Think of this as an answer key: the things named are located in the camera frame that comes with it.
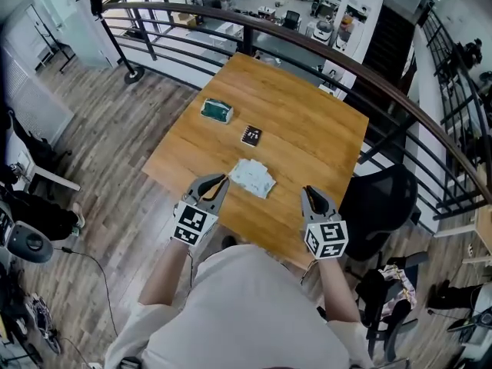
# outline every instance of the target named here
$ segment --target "floor plank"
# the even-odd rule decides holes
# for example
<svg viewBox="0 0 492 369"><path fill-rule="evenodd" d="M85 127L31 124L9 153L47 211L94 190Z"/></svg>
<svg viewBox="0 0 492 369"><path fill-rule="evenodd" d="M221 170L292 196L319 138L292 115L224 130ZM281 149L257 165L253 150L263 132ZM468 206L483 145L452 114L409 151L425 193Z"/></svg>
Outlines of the floor plank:
<svg viewBox="0 0 492 369"><path fill-rule="evenodd" d="M139 83L123 82L124 67L116 70L85 68L74 59L65 74L58 68L63 58L56 55L43 69L40 79L74 113L74 119L59 141L58 150L71 149L60 167L60 174L81 185L81 191L57 188L55 198L69 206L81 203L87 226L80 238L57 242L81 253L94 256L105 269L116 328L121 330L152 267L168 241L170 217L176 202L165 189L140 170L197 92L169 78L146 72ZM446 226L463 224L460 218ZM219 227L200 252L194 254L194 269L220 248L221 238L229 234ZM421 266L417 286L418 306L412 318L419 325L399 337L397 354L410 357L416 369L444 369L460 347L457 335L445 330L452 320L430 316L424 308L429 287L445 278L463 287L477 283L481 269L461 266L467 246L475 255L485 253L473 234L432 238L426 231L406 225L393 234L384 248L384 260L392 256L428 251L431 261ZM363 274L375 265L375 259L363 264L343 259ZM190 261L184 268L175 304L180 307L188 293ZM301 277L303 271L288 264ZM355 280L348 276L351 286ZM25 289L37 292L51 308L61 337L78 346L88 361L102 362L105 350L114 340L104 281L97 265L76 254L56 251L42 265L25 264ZM314 267L304 281L304 289L313 302L321 302L319 273ZM465 311L446 314L460 317ZM50 368L80 368L75 349L62 341L65 352L56 357L40 339L33 337ZM377 347L376 361L382 357Z"/></svg>

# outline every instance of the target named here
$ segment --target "small black card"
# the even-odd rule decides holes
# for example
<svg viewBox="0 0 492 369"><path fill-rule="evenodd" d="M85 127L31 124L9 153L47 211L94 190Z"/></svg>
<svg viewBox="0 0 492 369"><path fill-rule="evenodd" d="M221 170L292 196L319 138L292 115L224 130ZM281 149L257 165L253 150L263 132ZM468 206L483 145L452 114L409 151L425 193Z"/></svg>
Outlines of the small black card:
<svg viewBox="0 0 492 369"><path fill-rule="evenodd" d="M260 141L260 137L261 137L261 130L259 128L253 126L247 126L246 130L244 130L244 134L243 137L241 138L241 142L245 143L246 145L255 147L256 145L258 145L258 142Z"/></svg>

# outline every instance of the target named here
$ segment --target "white marker cube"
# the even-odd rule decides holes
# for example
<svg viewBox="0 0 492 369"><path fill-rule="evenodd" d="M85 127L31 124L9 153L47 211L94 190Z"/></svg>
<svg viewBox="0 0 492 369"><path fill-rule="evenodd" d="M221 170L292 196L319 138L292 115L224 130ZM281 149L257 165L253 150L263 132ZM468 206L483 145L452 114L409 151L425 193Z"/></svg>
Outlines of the white marker cube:
<svg viewBox="0 0 492 369"><path fill-rule="evenodd" d="M318 260L340 257L348 243L347 223L326 221L308 224L304 243Z"/></svg>
<svg viewBox="0 0 492 369"><path fill-rule="evenodd" d="M197 246L210 232L218 216L202 211L196 206L179 201L175 209L172 236L190 246Z"/></svg>

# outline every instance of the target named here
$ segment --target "round black base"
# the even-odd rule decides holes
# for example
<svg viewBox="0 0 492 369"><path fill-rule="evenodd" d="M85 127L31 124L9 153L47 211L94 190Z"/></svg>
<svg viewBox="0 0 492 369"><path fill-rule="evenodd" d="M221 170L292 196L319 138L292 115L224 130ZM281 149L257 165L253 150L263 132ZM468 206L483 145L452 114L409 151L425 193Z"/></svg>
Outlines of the round black base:
<svg viewBox="0 0 492 369"><path fill-rule="evenodd" d="M125 84L127 85L140 81L140 78L144 76L145 70L142 67L133 67L133 70L135 71L133 75L131 72L125 74Z"/></svg>

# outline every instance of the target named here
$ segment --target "shirt sleeve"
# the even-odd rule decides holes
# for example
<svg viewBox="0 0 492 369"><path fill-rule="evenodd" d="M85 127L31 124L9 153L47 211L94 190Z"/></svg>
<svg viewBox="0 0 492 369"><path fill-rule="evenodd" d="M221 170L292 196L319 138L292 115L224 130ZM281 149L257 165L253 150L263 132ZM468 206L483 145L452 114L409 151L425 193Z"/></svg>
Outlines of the shirt sleeve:
<svg viewBox="0 0 492 369"><path fill-rule="evenodd" d="M137 304L123 331L106 353L105 369L118 368L125 357L140 357L150 336L178 315L178 309L163 304Z"/></svg>
<svg viewBox="0 0 492 369"><path fill-rule="evenodd" d="M329 321L328 326L347 349L351 364L356 364L363 369L374 367L367 352L367 328L364 325L361 323Z"/></svg>

